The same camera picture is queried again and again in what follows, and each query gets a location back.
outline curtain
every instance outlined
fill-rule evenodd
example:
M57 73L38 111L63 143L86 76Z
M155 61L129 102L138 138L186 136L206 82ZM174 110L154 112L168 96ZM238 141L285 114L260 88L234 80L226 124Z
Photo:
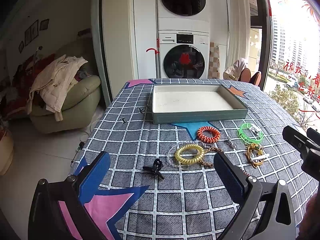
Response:
M250 4L249 0L227 0L228 49L225 69L239 58L249 57Z

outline green wristband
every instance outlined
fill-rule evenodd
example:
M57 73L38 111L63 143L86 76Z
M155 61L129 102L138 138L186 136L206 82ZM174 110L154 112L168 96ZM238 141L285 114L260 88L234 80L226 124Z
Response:
M255 139L251 139L249 138L248 136L245 135L245 133L243 132L243 129L250 129L252 132L256 133L257 136L259 137L258 140L255 140ZM251 124L251 123L244 123L240 126L239 128L239 135L240 135L240 138L245 142L245 143L248 143L248 144L251 144L251 143L255 143L255 144L259 144L261 143L262 139L263 139L263 132L257 128L254 124Z

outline person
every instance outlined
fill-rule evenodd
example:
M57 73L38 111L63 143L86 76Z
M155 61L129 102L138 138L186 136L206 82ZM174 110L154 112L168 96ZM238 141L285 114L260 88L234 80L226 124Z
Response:
M248 67L248 63L245 58L236 60L232 66L228 67L223 73L223 79L238 80L243 69Z
M320 221L320 198L317 199L317 194L314 194L308 201L306 213L299 224L299 235L297 240L303 240L311 229L315 226L319 227Z

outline yellow coil hair tie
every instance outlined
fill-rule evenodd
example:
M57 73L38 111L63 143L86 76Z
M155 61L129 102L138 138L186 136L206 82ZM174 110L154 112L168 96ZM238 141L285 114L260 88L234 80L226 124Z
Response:
M197 155L191 159L182 158L181 153L184 152L185 150L188 150L188 149L196 149ZM204 156L204 149L200 145L197 145L197 144L186 144L186 145L180 147L175 153L175 157L176 157L177 161L183 165L195 164L195 163L199 162L200 160L202 160L203 156Z

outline dryer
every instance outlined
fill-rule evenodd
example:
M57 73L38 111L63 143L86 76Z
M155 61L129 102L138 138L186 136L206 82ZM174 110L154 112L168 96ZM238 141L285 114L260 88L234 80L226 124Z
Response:
M157 0L158 29L209 33L207 0Z
M161 78L208 78L209 34L159 31Z

